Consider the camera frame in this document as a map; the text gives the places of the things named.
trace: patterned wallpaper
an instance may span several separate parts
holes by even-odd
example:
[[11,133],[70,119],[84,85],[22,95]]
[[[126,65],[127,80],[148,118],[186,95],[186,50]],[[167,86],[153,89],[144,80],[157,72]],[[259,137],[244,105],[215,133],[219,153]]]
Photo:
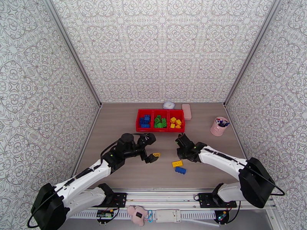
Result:
[[101,102],[223,102],[272,0],[53,0]]
[[227,109],[249,157],[286,196],[287,229],[307,229],[307,0],[284,0]]
[[71,175],[98,104],[41,0],[0,0],[0,229]]

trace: blue lego brick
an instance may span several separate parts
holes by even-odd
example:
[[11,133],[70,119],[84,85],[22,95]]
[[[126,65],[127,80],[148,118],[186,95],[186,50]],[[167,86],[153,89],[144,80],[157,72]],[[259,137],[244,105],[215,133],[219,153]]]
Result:
[[141,128],[149,128],[149,124],[141,124]]
[[176,167],[175,172],[181,173],[184,175],[187,172],[187,170],[182,167]]

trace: pink eraser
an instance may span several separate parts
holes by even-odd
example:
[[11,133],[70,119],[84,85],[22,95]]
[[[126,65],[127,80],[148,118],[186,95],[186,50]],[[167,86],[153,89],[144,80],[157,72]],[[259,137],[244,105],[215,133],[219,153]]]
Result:
[[191,120],[192,114],[191,114],[191,108],[189,104],[182,104],[182,110],[183,114],[185,116],[185,120]]

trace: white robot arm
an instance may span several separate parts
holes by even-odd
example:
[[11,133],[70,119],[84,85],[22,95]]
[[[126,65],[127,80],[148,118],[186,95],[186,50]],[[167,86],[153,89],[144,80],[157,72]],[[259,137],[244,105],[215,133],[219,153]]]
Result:
[[212,197],[217,207],[224,207],[225,203],[236,200],[247,200],[258,208],[263,208],[275,182],[264,166],[256,158],[249,160],[239,159],[213,149],[205,143],[194,144],[182,133],[175,140],[179,148],[177,155],[180,159],[192,162],[210,164],[232,175],[239,182],[233,184],[220,183],[212,192]]
[[125,164],[125,159],[140,156],[146,163],[152,163],[159,158],[159,153],[147,156],[145,147],[156,141],[154,134],[134,134],[140,138],[137,144],[132,134],[123,134],[119,140],[107,147],[100,155],[100,159],[76,176],[55,186],[50,183],[44,185],[32,206],[32,217],[41,230],[56,230],[76,213],[89,207],[105,203],[110,205],[113,191],[106,184],[100,184],[91,191],[84,192],[97,181],[107,177]]

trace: pink plush toy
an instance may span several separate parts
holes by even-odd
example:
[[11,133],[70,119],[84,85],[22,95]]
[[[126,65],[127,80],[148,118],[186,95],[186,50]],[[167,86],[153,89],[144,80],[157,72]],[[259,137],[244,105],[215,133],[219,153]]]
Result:
[[129,206],[127,209],[129,215],[131,215],[131,220],[140,227],[144,225],[144,218],[147,215],[147,211],[140,206]]

